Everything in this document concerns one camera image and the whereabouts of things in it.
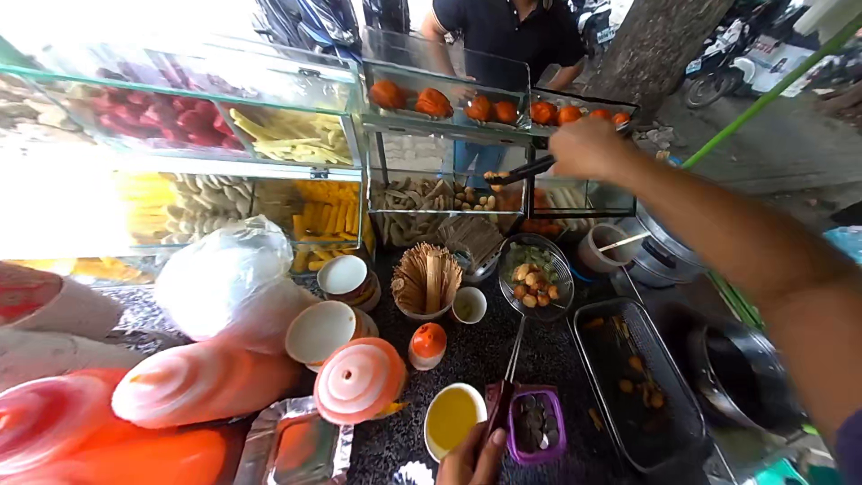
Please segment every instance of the metal tongs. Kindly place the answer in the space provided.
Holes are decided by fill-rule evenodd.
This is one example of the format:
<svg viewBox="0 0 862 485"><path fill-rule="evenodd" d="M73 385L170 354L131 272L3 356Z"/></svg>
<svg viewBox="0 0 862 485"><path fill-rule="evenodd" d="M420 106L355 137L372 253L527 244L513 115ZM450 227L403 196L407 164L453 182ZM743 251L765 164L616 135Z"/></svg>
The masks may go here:
<svg viewBox="0 0 862 485"><path fill-rule="evenodd" d="M494 177L485 177L485 181L488 182L488 185L490 186L507 186L508 184L513 184L518 180L524 180L527 177L547 172L554 162L556 162L556 160L553 158L553 155L545 155L536 159L533 163L521 165L515 170L509 172L509 175L505 177L499 177L495 173Z"/></svg>
<svg viewBox="0 0 862 485"><path fill-rule="evenodd" d="M497 399L488 412L488 425L485 427L482 440L479 443L488 441L490 434L495 429L505 428L509 420L509 404L512 402L512 394L515 393L515 366L518 365L518 353L521 351L525 323L527 323L527 317L522 316L521 325L518 327L518 336L515 337L515 346L512 347L512 357L509 358L509 365L506 367L506 375L500 381L500 392L497 393Z"/></svg>

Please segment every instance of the mesh basket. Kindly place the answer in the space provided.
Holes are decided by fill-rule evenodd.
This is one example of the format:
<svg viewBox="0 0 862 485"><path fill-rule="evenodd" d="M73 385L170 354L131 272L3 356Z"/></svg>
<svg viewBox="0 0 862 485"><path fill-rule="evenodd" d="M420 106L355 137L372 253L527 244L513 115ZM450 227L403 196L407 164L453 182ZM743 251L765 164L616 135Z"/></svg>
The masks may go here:
<svg viewBox="0 0 862 485"><path fill-rule="evenodd" d="M537 246L551 253L551 256L553 256L553 269L557 272L558 276L557 281L554 282L559 293L558 299L551 300L548 306L530 308L515 298L515 287L518 284L512 282L513 268L511 268L512 265L509 264L507 259L511 243L518 243L523 246ZM575 294L574 282L572 281L572 271L569 269L569 261L566 260L565 255L563 255L563 252L559 250L556 244L536 234L516 234L506 239L501 245L499 261L500 290L503 292L503 296L521 315L545 321L552 321L565 315L569 306L572 305L572 298Z"/></svg>
<svg viewBox="0 0 862 485"><path fill-rule="evenodd" d="M636 469L650 473L703 443L703 415L642 305L627 298L586 305L572 327L611 435ZM631 356L640 359L642 372ZM626 392L622 380L654 382L664 405L648 406L642 387Z"/></svg>

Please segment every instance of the tree trunk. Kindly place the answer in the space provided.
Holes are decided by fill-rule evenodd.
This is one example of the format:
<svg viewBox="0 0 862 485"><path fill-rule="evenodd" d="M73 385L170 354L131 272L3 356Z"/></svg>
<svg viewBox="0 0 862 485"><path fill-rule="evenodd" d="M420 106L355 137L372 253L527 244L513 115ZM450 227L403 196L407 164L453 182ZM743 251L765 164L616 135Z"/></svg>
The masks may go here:
<svg viewBox="0 0 862 485"><path fill-rule="evenodd" d="M839 96L823 101L820 103L820 108L829 115L835 115L839 111L852 108L859 103L862 103L862 81L857 82Z"/></svg>
<svg viewBox="0 0 862 485"><path fill-rule="evenodd" d="M733 0L634 0L586 88L637 103L652 121Z"/></svg>

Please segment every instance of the cooking pot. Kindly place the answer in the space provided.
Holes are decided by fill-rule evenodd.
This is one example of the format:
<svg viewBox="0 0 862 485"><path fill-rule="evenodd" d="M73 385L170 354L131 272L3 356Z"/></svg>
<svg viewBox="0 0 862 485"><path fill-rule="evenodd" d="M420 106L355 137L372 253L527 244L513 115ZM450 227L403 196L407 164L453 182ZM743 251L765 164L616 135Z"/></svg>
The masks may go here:
<svg viewBox="0 0 862 485"><path fill-rule="evenodd" d="M709 321L688 338L697 390L735 423L789 436L808 422L772 343L730 320Z"/></svg>
<svg viewBox="0 0 862 485"><path fill-rule="evenodd" d="M629 276L654 288L692 282L707 268L685 244L678 241L664 226L649 215L638 203L634 217L622 219L619 226L629 235L649 232L632 260Z"/></svg>

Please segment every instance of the cup of yellow sauce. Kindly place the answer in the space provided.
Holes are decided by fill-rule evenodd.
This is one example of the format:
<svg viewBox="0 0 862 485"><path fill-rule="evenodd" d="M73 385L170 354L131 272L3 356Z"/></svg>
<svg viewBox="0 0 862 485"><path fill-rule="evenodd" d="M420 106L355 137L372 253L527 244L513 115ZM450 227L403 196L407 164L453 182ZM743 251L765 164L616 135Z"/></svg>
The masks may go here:
<svg viewBox="0 0 862 485"><path fill-rule="evenodd" d="M444 387L425 413L425 446L428 454L439 463L467 437L476 423L487 419L488 409L476 388L463 382Z"/></svg>

